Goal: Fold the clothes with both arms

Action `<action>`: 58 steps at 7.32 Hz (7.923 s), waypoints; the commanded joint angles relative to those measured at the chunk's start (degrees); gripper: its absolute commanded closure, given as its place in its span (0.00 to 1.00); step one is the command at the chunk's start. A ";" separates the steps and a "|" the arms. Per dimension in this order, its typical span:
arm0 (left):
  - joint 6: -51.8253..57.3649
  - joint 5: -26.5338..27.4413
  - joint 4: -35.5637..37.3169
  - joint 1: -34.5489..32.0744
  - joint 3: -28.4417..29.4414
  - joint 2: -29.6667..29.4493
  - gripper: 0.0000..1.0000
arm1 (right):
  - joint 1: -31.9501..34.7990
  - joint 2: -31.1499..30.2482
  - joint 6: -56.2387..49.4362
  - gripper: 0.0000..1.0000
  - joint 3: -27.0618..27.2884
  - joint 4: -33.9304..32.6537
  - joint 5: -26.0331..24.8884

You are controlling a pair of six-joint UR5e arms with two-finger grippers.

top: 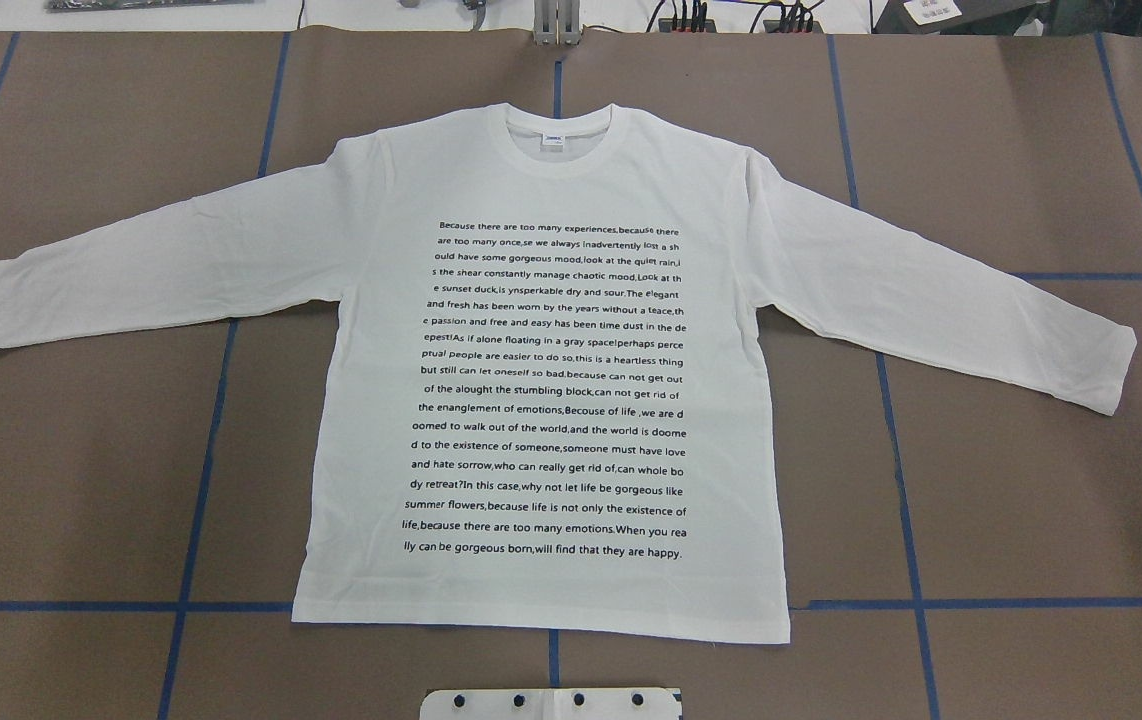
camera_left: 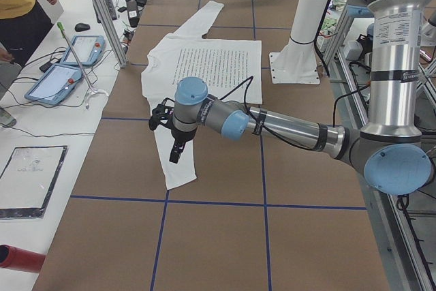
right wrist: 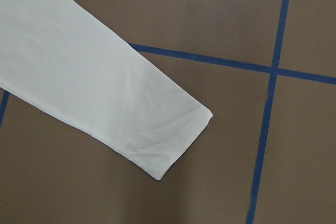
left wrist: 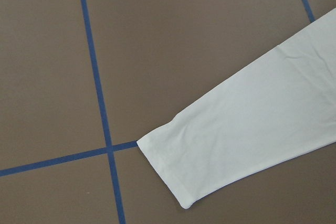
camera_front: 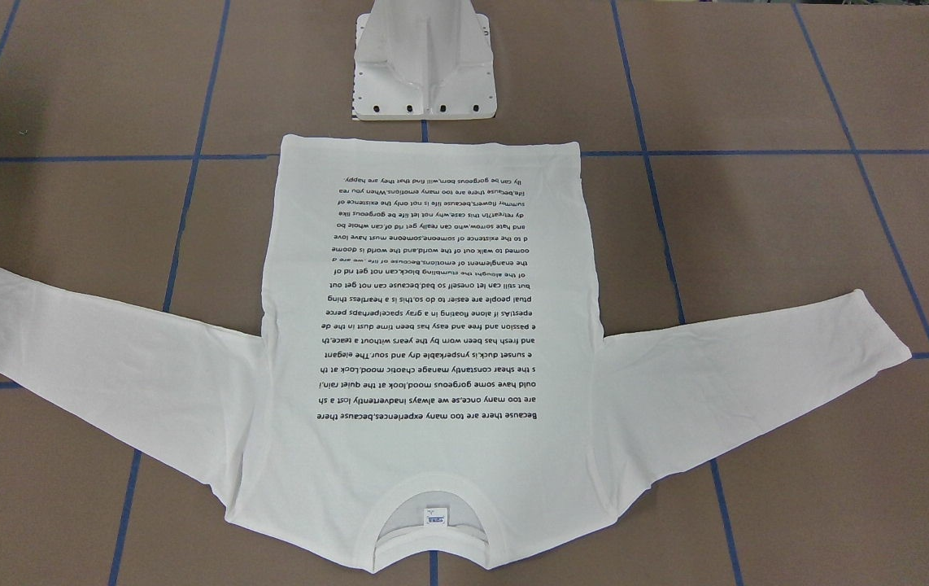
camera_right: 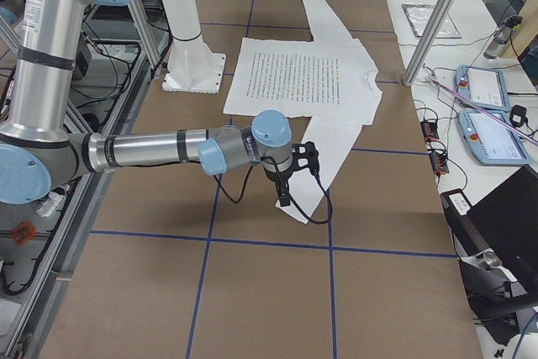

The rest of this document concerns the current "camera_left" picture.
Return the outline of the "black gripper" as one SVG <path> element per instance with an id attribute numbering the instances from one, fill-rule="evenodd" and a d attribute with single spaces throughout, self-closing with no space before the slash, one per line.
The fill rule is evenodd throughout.
<path id="1" fill-rule="evenodd" d="M 174 139 L 174 144 L 170 152 L 169 161 L 173 164 L 177 164 L 185 149 L 185 144 L 195 137 L 196 125 L 189 125 L 187 128 L 173 125 L 171 127 L 171 134 Z"/>

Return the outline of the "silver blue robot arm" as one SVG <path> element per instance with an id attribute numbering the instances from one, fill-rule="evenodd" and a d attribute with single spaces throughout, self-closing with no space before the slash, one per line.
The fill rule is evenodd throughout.
<path id="1" fill-rule="evenodd" d="M 238 140 L 246 131 L 270 135 L 290 146 L 329 154 L 349 164 L 375 189 L 406 195 L 434 172 L 415 126 L 416 85 L 422 11 L 430 0 L 350 0 L 374 15 L 370 104 L 359 130 L 288 117 L 246 103 L 223 102 L 196 77 L 182 79 L 167 126 L 174 138 L 170 161 L 177 163 L 199 125 Z"/>

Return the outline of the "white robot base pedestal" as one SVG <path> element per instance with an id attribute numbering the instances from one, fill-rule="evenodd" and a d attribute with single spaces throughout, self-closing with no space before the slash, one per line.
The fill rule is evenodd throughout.
<path id="1" fill-rule="evenodd" d="M 289 42 L 281 52 L 270 53 L 270 71 L 274 84 L 320 83 L 315 45 L 329 2 L 330 0 L 298 0 Z"/>

